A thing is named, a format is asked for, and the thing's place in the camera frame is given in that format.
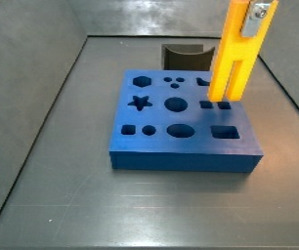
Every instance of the metal enclosure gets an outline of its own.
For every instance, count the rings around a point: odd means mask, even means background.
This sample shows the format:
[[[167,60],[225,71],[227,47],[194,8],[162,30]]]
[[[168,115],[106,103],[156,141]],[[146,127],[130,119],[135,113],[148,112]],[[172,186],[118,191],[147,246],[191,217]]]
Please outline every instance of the metal enclosure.
[[[87,40],[63,0],[0,0],[0,209]]]
[[[88,35],[221,37],[229,0],[70,0]]]
[[[279,1],[262,57],[299,106],[299,1]]]

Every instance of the metal screw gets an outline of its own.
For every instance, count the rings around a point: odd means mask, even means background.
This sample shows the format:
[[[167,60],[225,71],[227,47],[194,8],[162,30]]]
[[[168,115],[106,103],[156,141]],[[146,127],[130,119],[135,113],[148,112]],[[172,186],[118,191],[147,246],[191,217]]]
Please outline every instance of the metal screw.
[[[258,8],[255,15],[259,19],[265,19],[266,16],[269,15],[269,11],[261,7]]]

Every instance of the gray metal floor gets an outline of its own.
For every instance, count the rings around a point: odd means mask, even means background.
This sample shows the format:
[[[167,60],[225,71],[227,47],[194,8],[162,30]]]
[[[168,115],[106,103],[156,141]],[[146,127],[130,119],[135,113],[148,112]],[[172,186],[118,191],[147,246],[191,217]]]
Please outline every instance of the gray metal floor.
[[[160,68],[162,44],[91,38],[0,217],[0,247],[299,246],[299,112],[262,62],[243,100],[266,157],[247,174],[114,171],[124,70]]]

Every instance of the small round hole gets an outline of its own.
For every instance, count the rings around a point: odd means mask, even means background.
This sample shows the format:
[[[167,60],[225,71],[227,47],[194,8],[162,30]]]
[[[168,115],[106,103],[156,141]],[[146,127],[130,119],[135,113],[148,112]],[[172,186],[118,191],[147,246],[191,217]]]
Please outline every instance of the small round hole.
[[[154,126],[148,125],[144,127],[143,132],[147,136],[152,136],[156,132],[156,129]]]
[[[182,98],[170,98],[166,100],[164,106],[174,112],[182,112],[187,109],[188,104]]]
[[[180,85],[179,85],[178,83],[172,83],[172,84],[171,84],[171,87],[172,87],[174,89],[178,89],[178,88],[180,87]]]
[[[171,77],[164,77],[164,81],[166,81],[166,82],[171,82],[171,81],[172,81],[172,78],[171,78]]]
[[[184,82],[184,81],[186,81],[186,78],[178,77],[178,78],[176,78],[176,81],[178,81],[178,82]]]

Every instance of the circular hole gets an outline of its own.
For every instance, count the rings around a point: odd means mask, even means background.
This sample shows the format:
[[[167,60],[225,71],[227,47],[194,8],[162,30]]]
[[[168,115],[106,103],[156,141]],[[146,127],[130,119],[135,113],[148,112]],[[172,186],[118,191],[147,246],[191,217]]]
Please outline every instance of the circular hole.
[[[190,125],[174,124],[167,128],[167,133],[176,138],[190,138],[197,134],[197,131]]]
[[[188,104],[182,98],[170,98],[166,100],[164,106],[174,112],[182,112],[187,109]]]
[[[180,87],[180,85],[179,85],[178,83],[172,83],[172,84],[171,84],[171,87],[172,87],[174,89],[178,89],[178,88]]]
[[[186,78],[178,77],[178,78],[176,78],[176,81],[178,81],[178,82],[184,82],[184,81],[186,81]]]
[[[154,126],[148,125],[144,127],[143,132],[147,136],[152,136],[156,132],[156,129]]]
[[[171,78],[171,77],[164,77],[164,81],[166,81],[166,82],[171,82],[171,81],[172,81],[172,78]]]

